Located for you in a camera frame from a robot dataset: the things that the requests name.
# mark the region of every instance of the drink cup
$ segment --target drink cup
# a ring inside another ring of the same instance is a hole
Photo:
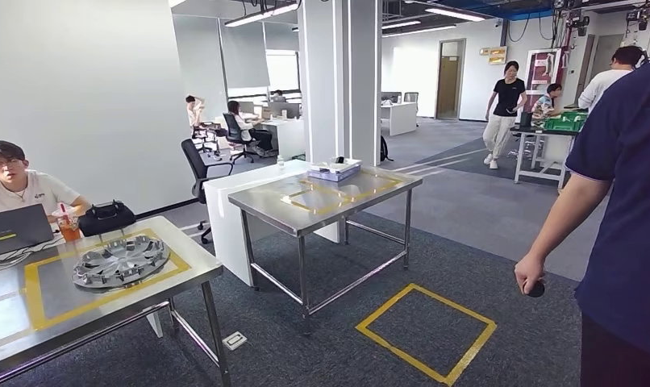
[[[66,242],[73,242],[81,238],[76,210],[61,203],[60,208],[52,212],[52,216],[56,218],[56,224],[59,226],[59,231],[61,231]]]

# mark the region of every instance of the person's hair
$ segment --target person's hair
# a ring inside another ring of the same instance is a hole
[[[506,63],[506,69],[503,70],[503,73],[507,73],[510,67],[515,67],[515,70],[519,71],[519,63],[517,63],[516,60],[511,60],[510,62]]]
[[[560,83],[552,83],[548,85],[548,87],[546,88],[546,93],[551,93],[553,91],[561,90],[561,89],[562,89],[562,85]]]
[[[26,160],[26,154],[23,153],[23,149],[19,145],[0,140],[0,159]]]
[[[639,60],[644,55],[644,50],[637,46],[624,46],[615,51],[612,60],[616,60],[621,65],[631,65],[636,67]]]
[[[228,101],[227,102],[227,111],[233,113],[233,114],[239,114],[240,113],[240,103],[237,101]]]

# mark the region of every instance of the ceiling light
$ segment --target ceiling light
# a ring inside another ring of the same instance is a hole
[[[485,20],[481,16],[472,16],[468,14],[461,14],[460,12],[454,12],[452,10],[445,10],[444,8],[427,8],[425,12],[431,12],[432,14],[451,16],[452,18],[465,19],[471,22],[480,22]]]
[[[420,21],[419,20],[411,20],[409,22],[403,22],[403,23],[385,24],[384,26],[382,26],[382,29],[386,30],[387,28],[414,26],[415,24],[420,24]]]
[[[259,14],[253,14],[253,15],[248,15],[244,16],[243,18],[231,20],[229,22],[226,22],[225,25],[228,27],[237,27],[241,26],[243,24],[248,24],[251,22],[255,22],[257,20],[262,20],[269,18],[271,16],[275,15],[282,15],[286,12],[290,12],[291,10],[296,10],[298,8],[297,3],[289,4],[288,6],[281,6],[279,8],[274,8],[271,10],[267,10],[266,12],[259,13]]]
[[[456,24],[451,24],[450,26],[443,26],[443,27],[437,27],[437,28],[428,28],[427,30],[418,30],[418,31],[410,31],[410,32],[399,32],[396,34],[386,34],[383,35],[383,38],[388,38],[391,36],[399,36],[399,35],[410,35],[410,34],[419,34],[420,32],[429,32],[429,31],[439,31],[439,30],[448,30],[450,28],[456,28]]]

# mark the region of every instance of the hand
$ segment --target hand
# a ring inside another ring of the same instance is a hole
[[[534,284],[544,276],[544,258],[528,253],[515,265],[515,280],[522,294],[529,294]]]

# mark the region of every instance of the woman in black shirt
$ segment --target woman in black shirt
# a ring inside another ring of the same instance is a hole
[[[508,140],[508,131],[515,125],[517,110],[527,103],[524,81],[517,78],[518,70],[519,64],[516,61],[513,60],[506,64],[505,77],[496,82],[486,108],[485,118],[488,123],[482,138],[489,149],[489,155],[484,159],[484,164],[489,165],[490,169],[498,169],[496,160]],[[489,115],[496,95],[498,95],[496,109],[492,115]]]

